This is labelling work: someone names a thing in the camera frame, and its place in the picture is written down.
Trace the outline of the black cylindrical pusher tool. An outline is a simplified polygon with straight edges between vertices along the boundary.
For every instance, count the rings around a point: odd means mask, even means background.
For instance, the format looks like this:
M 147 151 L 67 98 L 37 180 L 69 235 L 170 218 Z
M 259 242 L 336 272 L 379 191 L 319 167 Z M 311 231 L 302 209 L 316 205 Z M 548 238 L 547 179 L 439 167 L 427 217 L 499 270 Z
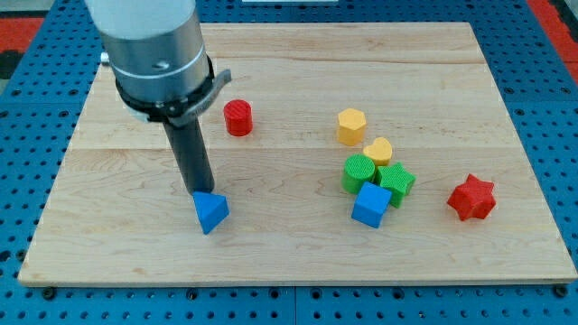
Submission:
M 184 126 L 163 125 L 180 169 L 186 190 L 212 192 L 215 186 L 200 124 L 197 119 Z

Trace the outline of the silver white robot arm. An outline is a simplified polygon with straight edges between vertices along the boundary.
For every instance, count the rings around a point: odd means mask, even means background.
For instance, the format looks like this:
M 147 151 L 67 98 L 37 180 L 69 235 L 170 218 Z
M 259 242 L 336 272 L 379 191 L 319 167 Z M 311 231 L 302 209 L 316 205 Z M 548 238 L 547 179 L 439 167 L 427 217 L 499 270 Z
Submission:
M 86 0 L 131 113 L 163 125 L 188 192 L 215 182 L 199 117 L 231 81 L 215 72 L 194 0 Z

